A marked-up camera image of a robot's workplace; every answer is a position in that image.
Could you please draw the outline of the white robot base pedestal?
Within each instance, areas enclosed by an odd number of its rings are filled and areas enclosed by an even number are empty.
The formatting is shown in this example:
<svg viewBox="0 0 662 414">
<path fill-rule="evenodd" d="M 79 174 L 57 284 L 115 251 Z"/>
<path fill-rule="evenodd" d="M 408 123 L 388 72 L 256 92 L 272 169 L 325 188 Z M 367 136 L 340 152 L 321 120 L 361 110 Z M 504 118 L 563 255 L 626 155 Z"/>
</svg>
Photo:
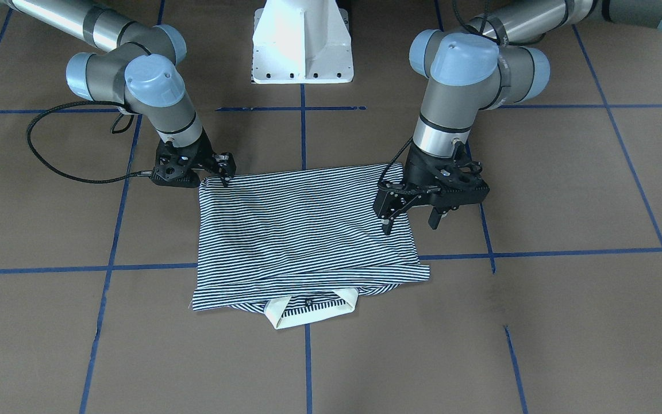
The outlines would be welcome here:
<svg viewBox="0 0 662 414">
<path fill-rule="evenodd" d="M 252 41 L 255 84 L 354 79 L 349 10 L 336 1 L 268 1 L 254 12 Z"/>
</svg>

